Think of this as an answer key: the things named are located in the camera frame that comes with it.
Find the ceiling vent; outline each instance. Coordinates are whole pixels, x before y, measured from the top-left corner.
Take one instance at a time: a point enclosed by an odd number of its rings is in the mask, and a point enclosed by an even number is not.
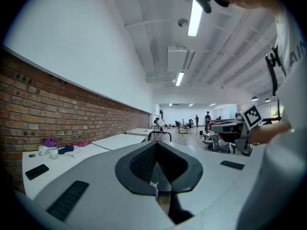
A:
[[[167,71],[179,73],[189,69],[195,50],[186,50],[185,47],[167,47]]]

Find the brick wall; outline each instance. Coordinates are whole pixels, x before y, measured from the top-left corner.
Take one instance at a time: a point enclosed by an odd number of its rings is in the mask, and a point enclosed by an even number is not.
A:
[[[37,150],[48,136],[60,147],[149,128],[149,113],[65,83],[7,52],[2,54],[0,157],[19,190],[23,190],[22,152]]]

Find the purple cloth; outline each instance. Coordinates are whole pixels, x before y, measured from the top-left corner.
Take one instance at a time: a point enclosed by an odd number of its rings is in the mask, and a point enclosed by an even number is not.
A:
[[[58,145],[53,141],[51,137],[46,138],[46,140],[44,141],[44,146],[48,148],[51,148],[51,147],[59,148]]]

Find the white cup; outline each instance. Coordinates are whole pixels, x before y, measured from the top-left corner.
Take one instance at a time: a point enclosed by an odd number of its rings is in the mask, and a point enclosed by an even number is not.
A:
[[[59,149],[58,148],[49,148],[50,156],[52,159],[58,159]]]

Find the mesh opening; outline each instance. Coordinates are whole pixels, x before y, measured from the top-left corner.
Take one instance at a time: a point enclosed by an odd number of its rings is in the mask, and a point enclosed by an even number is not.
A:
[[[158,191],[171,191],[171,183],[188,168],[187,162],[170,150],[155,144],[132,158],[131,172],[150,183],[158,182]]]

